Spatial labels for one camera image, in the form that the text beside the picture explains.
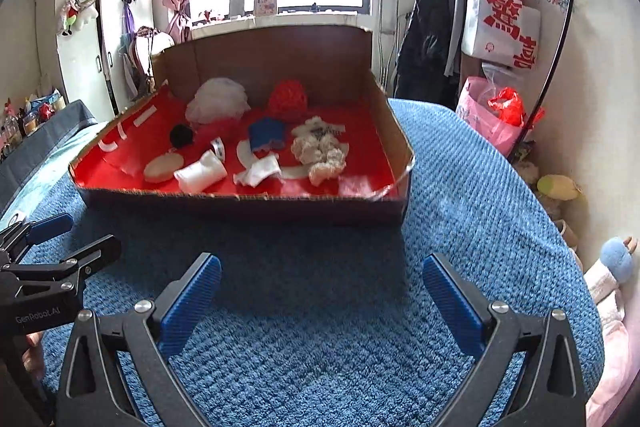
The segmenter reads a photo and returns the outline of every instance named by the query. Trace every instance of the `red chinese characters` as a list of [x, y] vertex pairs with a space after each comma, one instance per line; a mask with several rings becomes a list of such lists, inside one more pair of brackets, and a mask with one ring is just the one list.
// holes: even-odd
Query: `red chinese characters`
[[514, 40], [520, 36], [518, 17], [522, 9], [522, 1], [518, 0], [487, 0], [493, 15], [484, 18], [484, 23], [492, 28], [498, 28], [509, 34]]
[[513, 55], [513, 66], [524, 70], [531, 70], [536, 63], [536, 46], [538, 43], [531, 37], [520, 36], [522, 51], [519, 55]]

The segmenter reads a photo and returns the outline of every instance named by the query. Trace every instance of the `bed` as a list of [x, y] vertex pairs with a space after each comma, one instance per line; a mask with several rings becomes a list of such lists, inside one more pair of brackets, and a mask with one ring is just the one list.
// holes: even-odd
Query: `bed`
[[[421, 279], [443, 253], [490, 299], [519, 312], [567, 311], [586, 391], [604, 365], [596, 308], [556, 227], [505, 159], [450, 110], [392, 100], [417, 156], [401, 230], [220, 223], [150, 208], [86, 208], [66, 163], [97, 131], [49, 157], [9, 210], [41, 219], [69, 212], [75, 227], [34, 247], [55, 262], [113, 233], [123, 257], [88, 280], [85, 306], [129, 309], [177, 279], [201, 251], [223, 266], [222, 288], [172, 365], [209, 420], [237, 425], [429, 425], [472, 361], [453, 341]], [[47, 332], [45, 384], [56, 390], [70, 325]], [[136, 402], [160, 425], [130, 360]], [[500, 415], [514, 360], [483, 425]]]

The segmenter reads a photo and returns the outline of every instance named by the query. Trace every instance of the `hanging plush toy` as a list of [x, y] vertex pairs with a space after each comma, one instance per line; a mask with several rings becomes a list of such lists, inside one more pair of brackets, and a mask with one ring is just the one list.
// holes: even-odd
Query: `hanging plush toy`
[[60, 20], [58, 22], [58, 35], [71, 35], [74, 31], [80, 31], [90, 20], [98, 16], [95, 9], [97, 0], [66, 0], [60, 10]]

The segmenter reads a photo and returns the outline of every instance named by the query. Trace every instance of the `greeting card on window sill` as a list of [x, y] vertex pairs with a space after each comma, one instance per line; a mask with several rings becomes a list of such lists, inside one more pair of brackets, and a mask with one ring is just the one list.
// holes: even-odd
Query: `greeting card on window sill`
[[254, 0], [254, 16], [277, 15], [278, 0]]

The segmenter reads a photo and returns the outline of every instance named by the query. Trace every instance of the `white shopping bag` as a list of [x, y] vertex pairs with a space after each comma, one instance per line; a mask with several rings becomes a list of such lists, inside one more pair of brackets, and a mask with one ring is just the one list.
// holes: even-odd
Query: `white shopping bag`
[[538, 56], [540, 12], [519, 0], [467, 0], [461, 49], [523, 70], [532, 70]]

